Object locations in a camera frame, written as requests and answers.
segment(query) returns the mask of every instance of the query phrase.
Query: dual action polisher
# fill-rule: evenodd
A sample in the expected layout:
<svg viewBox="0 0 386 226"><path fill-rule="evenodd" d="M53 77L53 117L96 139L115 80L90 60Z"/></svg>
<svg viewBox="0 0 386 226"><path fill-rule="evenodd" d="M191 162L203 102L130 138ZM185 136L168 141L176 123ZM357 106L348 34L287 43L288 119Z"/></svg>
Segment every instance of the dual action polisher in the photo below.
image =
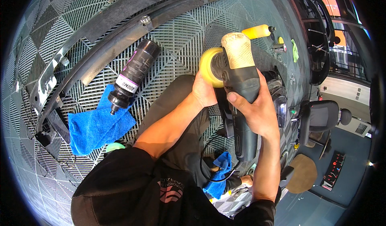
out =
<svg viewBox="0 0 386 226"><path fill-rule="evenodd" d="M253 103L259 94L260 78L255 67L250 48L250 39L243 33L229 33L222 37L221 48L211 48L205 51L200 60L200 71L203 78L215 88L219 107L226 103L222 113L224 127L225 120L233 120L235 153L240 162L248 162L255 158L258 146L258 135L252 132L244 115L232 107L224 98L233 91L243 96L249 103Z"/></svg>

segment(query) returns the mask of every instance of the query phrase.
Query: green microfiber towel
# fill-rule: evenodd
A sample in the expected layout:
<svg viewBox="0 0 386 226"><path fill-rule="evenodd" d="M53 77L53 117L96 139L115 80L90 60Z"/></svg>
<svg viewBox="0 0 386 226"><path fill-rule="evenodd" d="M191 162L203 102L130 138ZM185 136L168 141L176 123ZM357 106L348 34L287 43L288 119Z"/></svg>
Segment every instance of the green microfiber towel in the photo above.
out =
<svg viewBox="0 0 386 226"><path fill-rule="evenodd" d="M299 58L298 47L296 46L295 40L291 39L291 42L292 42L293 62L296 63Z"/></svg>

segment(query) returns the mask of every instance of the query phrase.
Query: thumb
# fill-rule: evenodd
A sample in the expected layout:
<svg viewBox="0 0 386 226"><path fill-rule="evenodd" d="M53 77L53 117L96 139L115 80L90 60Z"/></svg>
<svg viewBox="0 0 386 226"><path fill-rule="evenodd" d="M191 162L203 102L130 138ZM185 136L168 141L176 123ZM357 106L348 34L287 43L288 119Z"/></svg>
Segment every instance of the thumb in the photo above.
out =
<svg viewBox="0 0 386 226"><path fill-rule="evenodd" d="M227 94L227 99L241 113L244 115L249 114L252 105L244 97L237 94L236 92L229 92Z"/></svg>

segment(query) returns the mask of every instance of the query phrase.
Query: bottle label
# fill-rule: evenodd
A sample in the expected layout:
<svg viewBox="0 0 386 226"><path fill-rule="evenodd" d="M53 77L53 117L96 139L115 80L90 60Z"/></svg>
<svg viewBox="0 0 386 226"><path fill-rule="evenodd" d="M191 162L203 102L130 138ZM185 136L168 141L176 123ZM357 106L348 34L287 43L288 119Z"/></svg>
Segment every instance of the bottle label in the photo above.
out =
<svg viewBox="0 0 386 226"><path fill-rule="evenodd" d="M128 92L135 93L138 89L138 84L135 84L130 79L127 79L125 76L120 74L118 76L118 79L115 82L117 85L119 85L121 88L127 90Z"/></svg>

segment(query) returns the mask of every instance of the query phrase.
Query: polisher power cord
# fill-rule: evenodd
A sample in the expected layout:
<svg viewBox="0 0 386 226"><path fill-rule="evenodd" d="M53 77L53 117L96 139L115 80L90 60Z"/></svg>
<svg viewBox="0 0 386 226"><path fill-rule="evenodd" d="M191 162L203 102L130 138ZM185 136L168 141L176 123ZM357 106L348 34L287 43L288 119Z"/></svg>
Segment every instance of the polisher power cord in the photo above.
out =
<svg viewBox="0 0 386 226"><path fill-rule="evenodd" d="M221 180L212 180L212 179L206 177L204 171L202 170L202 158L203 158L203 156L204 156L204 151L206 150L206 148L209 146L209 144L210 144L215 138L216 138L216 137L213 137L212 139L210 139L209 142L204 146L204 149L202 149L202 151L201 151L201 157L200 157L200 170L201 170L202 175L204 175L204 177L205 177L207 180L209 180L209 181L211 181L211 182L222 182L222 181L225 181L225 180L227 180L228 178L230 178L230 176L232 176L232 174L236 171L236 168L240 165L240 161L236 164L236 166L234 166L232 172L231 172L226 178L224 178L224 179L221 179Z"/></svg>

